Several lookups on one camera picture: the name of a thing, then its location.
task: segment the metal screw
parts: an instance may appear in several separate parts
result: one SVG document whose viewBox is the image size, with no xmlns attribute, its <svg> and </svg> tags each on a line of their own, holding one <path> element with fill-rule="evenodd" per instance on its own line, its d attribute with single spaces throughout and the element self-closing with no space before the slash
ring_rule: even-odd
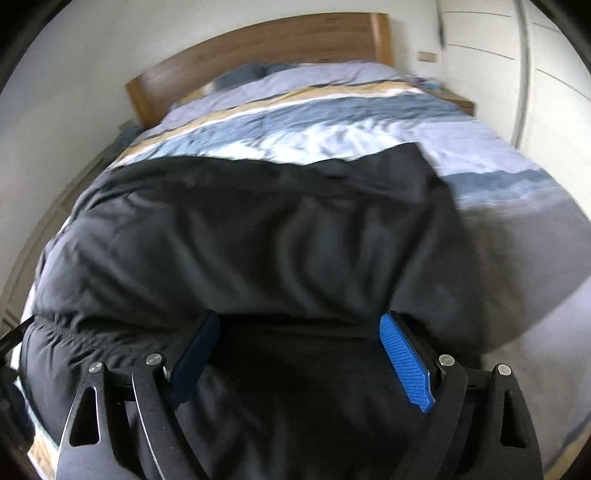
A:
<svg viewBox="0 0 591 480">
<path fill-rule="evenodd" d="M 101 370 L 103 370 L 103 362 L 94 362 L 90 364 L 90 368 L 88 369 L 91 374 L 98 373 Z"/>
<path fill-rule="evenodd" d="M 158 365 L 162 361 L 162 355 L 159 353 L 151 353 L 146 357 L 146 364 L 151 365 Z"/>
<path fill-rule="evenodd" d="M 444 353 L 443 355 L 439 355 L 439 363 L 442 364 L 444 367 L 450 367 L 454 363 L 456 363 L 456 361 L 453 359 L 451 355 L 447 355 Z"/>
<path fill-rule="evenodd" d="M 499 371 L 499 373 L 501 375 L 511 375 L 511 367 L 509 365 L 505 365 L 505 364 L 500 364 L 498 367 L 496 367 L 497 370 Z"/>
</svg>

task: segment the blue gripper pad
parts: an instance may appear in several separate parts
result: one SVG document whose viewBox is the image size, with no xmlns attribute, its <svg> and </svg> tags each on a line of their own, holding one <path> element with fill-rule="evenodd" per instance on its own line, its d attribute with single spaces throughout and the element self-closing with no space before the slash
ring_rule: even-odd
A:
<svg viewBox="0 0 591 480">
<path fill-rule="evenodd" d="M 408 399 L 427 413 L 435 403 L 429 371 L 389 313 L 379 321 L 379 337 Z"/>
</svg>

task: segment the pillow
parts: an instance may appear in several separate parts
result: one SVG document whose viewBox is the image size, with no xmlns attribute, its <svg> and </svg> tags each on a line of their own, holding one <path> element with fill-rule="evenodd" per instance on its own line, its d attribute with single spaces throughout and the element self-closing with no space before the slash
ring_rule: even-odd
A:
<svg viewBox="0 0 591 480">
<path fill-rule="evenodd" d="M 171 112 L 186 103 L 192 102 L 205 95 L 209 95 L 210 93 L 236 88 L 245 83 L 254 82 L 255 80 L 260 80 L 273 73 L 293 69 L 297 66 L 297 63 L 263 63 L 260 61 L 245 63 L 237 69 L 226 72 L 201 88 L 192 91 L 178 102 L 172 104 L 168 111 Z"/>
</svg>

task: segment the bedside table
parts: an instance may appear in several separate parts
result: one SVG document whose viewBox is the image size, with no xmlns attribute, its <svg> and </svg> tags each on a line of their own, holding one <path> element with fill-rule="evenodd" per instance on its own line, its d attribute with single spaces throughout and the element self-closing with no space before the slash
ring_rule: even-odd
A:
<svg viewBox="0 0 591 480">
<path fill-rule="evenodd" d="M 440 98 L 441 100 L 447 100 L 448 102 L 455 103 L 460 108 L 460 110 L 464 112 L 466 115 L 474 116 L 476 104 L 474 102 L 471 102 L 467 98 L 460 97 L 459 95 L 456 95 L 455 93 L 445 88 L 442 88 L 440 90 L 421 90 L 423 90 L 423 92 L 425 93 L 428 93 L 429 95 L 433 95 L 437 98 Z"/>
</svg>

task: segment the white wall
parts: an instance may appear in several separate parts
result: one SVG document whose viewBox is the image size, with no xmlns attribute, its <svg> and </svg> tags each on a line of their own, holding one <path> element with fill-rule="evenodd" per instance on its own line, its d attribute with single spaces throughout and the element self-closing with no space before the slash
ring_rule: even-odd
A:
<svg viewBox="0 0 591 480">
<path fill-rule="evenodd" d="M 440 8 L 446 86 L 472 100 L 477 119 L 511 142 L 521 77 L 513 0 L 440 0 Z"/>
<path fill-rule="evenodd" d="M 0 95 L 0 287 L 50 203 L 133 116 L 126 82 L 225 31 L 329 11 L 388 13 L 397 66 L 441 76 L 415 60 L 441 53 L 434 0 L 74 0 Z"/>
<path fill-rule="evenodd" d="M 591 218 L 591 74 L 560 30 L 525 3 L 532 63 L 521 151 Z"/>
</svg>

